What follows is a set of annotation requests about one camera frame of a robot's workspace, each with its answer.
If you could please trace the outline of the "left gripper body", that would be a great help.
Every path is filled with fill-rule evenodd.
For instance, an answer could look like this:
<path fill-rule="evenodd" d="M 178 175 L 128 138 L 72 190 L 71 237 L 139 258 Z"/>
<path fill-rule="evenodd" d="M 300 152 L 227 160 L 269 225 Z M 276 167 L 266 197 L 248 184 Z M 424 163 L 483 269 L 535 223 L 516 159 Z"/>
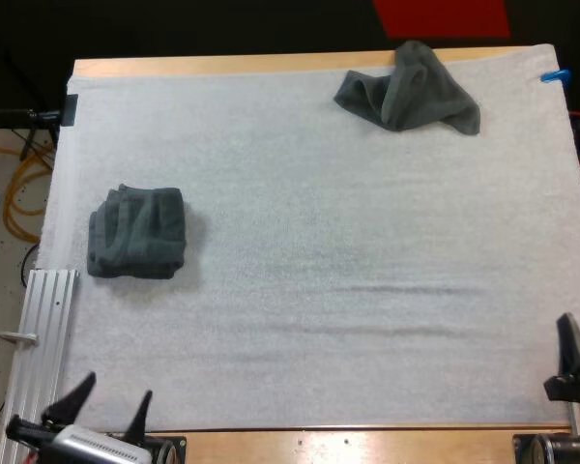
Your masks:
<path fill-rule="evenodd" d="M 107 453 L 137 453 L 145 449 L 145 441 L 126 443 L 124 436 L 108 435 L 76 424 L 36 424 L 18 415 L 10 419 L 6 434 L 9 439 L 36 450 L 49 445 Z"/>

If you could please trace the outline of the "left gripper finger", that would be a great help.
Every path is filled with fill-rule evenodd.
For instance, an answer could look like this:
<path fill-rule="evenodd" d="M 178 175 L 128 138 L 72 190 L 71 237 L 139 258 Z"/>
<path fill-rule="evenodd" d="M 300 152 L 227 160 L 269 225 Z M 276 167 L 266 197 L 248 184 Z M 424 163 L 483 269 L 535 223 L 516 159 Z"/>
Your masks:
<path fill-rule="evenodd" d="M 48 405 L 42 413 L 42 422 L 75 422 L 79 412 L 88 400 L 97 382 L 95 372 L 85 379 L 66 396 Z"/>
<path fill-rule="evenodd" d="M 145 441 L 146 419 L 152 397 L 152 391 L 145 392 L 135 416 L 124 433 L 126 443 L 143 443 Z"/>

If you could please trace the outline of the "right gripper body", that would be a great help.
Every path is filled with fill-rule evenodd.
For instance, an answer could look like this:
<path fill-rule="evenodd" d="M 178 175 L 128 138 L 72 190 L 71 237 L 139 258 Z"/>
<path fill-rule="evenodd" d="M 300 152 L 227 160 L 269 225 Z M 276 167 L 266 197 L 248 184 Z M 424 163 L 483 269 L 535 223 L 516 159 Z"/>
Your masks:
<path fill-rule="evenodd" d="M 550 401 L 580 403 L 580 372 L 553 376 L 543 386 Z"/>

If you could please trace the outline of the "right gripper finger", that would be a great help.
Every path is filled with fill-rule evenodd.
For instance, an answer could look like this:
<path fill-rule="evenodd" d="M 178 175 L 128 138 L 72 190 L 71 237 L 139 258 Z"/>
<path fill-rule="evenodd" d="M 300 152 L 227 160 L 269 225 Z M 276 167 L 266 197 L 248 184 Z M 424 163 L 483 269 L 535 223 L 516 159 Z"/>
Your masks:
<path fill-rule="evenodd" d="M 580 373 L 580 328 L 571 313 L 557 320 L 559 337 L 559 374 L 569 376 Z"/>

